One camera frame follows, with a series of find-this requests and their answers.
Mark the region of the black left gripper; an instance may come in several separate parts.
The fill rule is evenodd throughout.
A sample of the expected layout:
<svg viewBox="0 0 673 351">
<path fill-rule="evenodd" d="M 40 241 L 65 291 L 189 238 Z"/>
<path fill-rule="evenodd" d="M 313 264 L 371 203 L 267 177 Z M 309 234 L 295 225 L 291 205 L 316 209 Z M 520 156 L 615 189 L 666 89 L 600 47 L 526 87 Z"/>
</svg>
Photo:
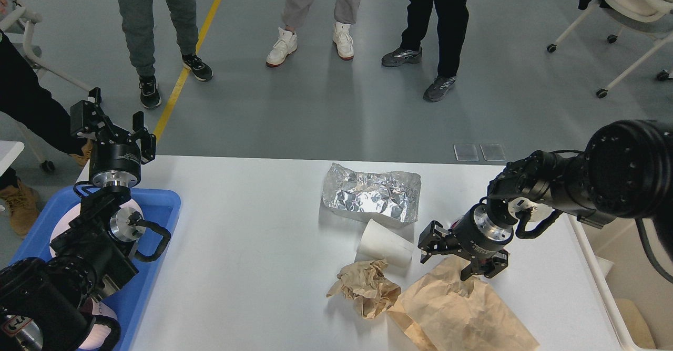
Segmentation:
<svg viewBox="0 0 673 351">
<path fill-rule="evenodd" d="M 101 88 L 70 107 L 70 136 L 96 140 L 89 161 L 88 179 L 94 186 L 132 188 L 141 182 L 141 164 L 156 157 L 156 136 L 145 126 L 144 112 L 132 116 L 132 143 L 117 143 L 118 131 L 100 104 Z"/>
</svg>

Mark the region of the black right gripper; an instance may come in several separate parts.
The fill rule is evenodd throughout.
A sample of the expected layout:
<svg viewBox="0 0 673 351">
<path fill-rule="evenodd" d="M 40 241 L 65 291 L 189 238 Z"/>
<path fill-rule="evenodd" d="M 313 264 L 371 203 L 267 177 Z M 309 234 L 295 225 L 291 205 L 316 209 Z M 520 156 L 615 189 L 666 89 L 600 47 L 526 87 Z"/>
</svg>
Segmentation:
<svg viewBox="0 0 673 351">
<path fill-rule="evenodd" d="M 461 271 L 461 280 L 471 276 L 493 278 L 508 267 L 504 249 L 513 239 L 515 220 L 505 210 L 492 210 L 488 203 L 476 203 L 460 220 L 445 228 L 431 220 L 419 236 L 420 263 L 433 255 L 454 254 L 470 264 Z"/>
</svg>

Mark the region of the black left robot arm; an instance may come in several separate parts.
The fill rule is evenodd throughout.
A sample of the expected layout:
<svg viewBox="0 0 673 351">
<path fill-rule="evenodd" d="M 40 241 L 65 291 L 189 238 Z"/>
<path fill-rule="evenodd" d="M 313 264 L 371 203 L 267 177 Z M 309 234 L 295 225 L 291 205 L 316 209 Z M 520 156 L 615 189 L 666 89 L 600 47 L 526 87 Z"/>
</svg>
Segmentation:
<svg viewBox="0 0 673 351">
<path fill-rule="evenodd" d="M 124 207 L 141 166 L 156 155 L 144 114 L 136 112 L 127 131 L 104 114 L 98 87 L 88 95 L 70 108 L 70 134 L 94 136 L 84 185 L 96 191 L 78 193 L 80 213 L 50 242 L 55 257 L 27 257 L 2 270 L 2 350 L 75 350 L 96 325 L 110 330 L 101 349 L 114 349 L 119 322 L 84 312 L 86 302 L 120 291 L 139 272 L 133 260 L 153 262 L 170 243 L 168 229 Z"/>
</svg>

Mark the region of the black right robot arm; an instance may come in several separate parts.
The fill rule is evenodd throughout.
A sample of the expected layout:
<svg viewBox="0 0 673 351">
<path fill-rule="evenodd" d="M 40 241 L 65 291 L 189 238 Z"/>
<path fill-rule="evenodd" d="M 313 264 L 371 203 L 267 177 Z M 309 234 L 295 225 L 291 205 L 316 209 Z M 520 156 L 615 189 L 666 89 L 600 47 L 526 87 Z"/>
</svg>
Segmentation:
<svg viewBox="0 0 673 351">
<path fill-rule="evenodd" d="M 603 126 L 586 150 L 537 150 L 508 162 L 481 198 L 454 224 L 433 220 L 419 236 L 421 263 L 433 255 L 468 261 L 461 280 L 496 276 L 508 266 L 505 246 L 514 238 L 541 236 L 562 214 L 601 229 L 613 219 L 633 219 L 648 261 L 671 281 L 654 256 L 644 226 L 653 222 L 671 256 L 672 126 L 653 120 L 620 120 Z"/>
</svg>

